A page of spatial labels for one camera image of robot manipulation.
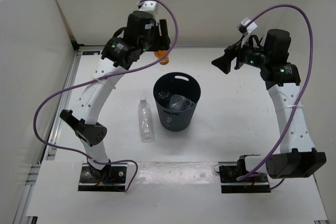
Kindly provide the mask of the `orange juice bottle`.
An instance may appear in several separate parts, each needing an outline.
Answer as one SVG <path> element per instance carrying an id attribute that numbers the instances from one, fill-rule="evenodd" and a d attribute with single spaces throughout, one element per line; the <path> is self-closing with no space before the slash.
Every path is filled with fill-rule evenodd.
<path id="1" fill-rule="evenodd" d="M 167 50 L 158 50 L 154 52 L 154 55 L 160 59 L 159 64 L 166 65 L 169 63 L 169 53 Z"/>

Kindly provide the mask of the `clear bottle with green label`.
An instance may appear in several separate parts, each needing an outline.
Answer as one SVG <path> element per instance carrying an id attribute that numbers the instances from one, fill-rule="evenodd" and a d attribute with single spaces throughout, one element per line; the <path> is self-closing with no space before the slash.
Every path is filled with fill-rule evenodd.
<path id="1" fill-rule="evenodd" d="M 159 91 L 157 93 L 157 100 L 161 102 L 167 102 L 170 101 L 171 96 L 172 94 L 169 90 Z"/>

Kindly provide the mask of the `blue-tinted plastic bottle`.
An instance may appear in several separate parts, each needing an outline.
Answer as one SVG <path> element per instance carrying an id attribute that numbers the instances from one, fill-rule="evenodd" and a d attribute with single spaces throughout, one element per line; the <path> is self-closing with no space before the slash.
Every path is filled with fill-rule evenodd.
<path id="1" fill-rule="evenodd" d="M 170 98 L 169 108 L 173 111 L 184 111 L 192 108 L 195 103 L 183 95 L 174 94 Z"/>

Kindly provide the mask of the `clear plastic water bottle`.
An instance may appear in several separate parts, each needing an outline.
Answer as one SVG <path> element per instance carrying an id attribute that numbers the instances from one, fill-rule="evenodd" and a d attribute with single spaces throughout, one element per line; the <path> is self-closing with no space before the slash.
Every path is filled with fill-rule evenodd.
<path id="1" fill-rule="evenodd" d="M 141 99 L 138 106 L 139 132 L 141 141 L 151 143 L 154 141 L 153 121 L 151 108 L 146 99 Z"/>

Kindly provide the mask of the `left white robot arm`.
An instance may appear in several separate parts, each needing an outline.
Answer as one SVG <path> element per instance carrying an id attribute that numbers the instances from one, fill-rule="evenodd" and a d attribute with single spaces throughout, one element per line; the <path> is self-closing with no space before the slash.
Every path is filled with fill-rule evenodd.
<path id="1" fill-rule="evenodd" d="M 166 20 L 156 20 L 156 15 L 153 10 L 136 10 L 128 16 L 127 25 L 113 34 L 101 53 L 93 75 L 96 82 L 87 85 L 77 103 L 60 114 L 81 140 L 88 155 L 89 172 L 99 182 L 108 180 L 111 171 L 103 144 L 107 128 L 98 122 L 104 103 L 123 72 L 145 51 L 169 49 Z"/>

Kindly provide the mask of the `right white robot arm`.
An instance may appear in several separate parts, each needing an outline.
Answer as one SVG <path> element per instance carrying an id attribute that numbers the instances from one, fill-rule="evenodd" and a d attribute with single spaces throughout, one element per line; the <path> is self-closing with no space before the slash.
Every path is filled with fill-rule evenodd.
<path id="1" fill-rule="evenodd" d="M 296 65 L 288 62 L 291 37 L 288 31 L 271 29 L 262 45 L 256 35 L 227 47 L 224 54 L 213 60 L 223 73 L 249 65 L 260 70 L 260 76 L 274 104 L 280 138 L 265 157 L 247 155 L 244 164 L 236 168 L 238 181 L 247 182 L 257 174 L 273 179 L 306 178 L 313 175 L 326 161 L 309 135 L 300 102 L 303 87 Z"/>

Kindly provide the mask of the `dark blue plastic bin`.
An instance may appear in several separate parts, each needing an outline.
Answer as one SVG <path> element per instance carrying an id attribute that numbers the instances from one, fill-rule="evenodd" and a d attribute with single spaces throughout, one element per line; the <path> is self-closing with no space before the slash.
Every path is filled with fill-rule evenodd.
<path id="1" fill-rule="evenodd" d="M 201 97 L 201 87 L 188 74 L 170 72 L 156 81 L 153 96 L 162 126 L 178 132 L 189 126 Z"/>

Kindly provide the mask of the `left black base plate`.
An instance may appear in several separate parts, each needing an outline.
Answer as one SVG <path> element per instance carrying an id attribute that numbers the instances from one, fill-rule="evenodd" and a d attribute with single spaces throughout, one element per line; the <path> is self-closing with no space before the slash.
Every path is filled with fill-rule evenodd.
<path id="1" fill-rule="evenodd" d="M 102 171 L 94 172 L 89 164 L 82 164 L 78 191 L 122 192 L 127 178 L 126 163 L 116 164 Z"/>

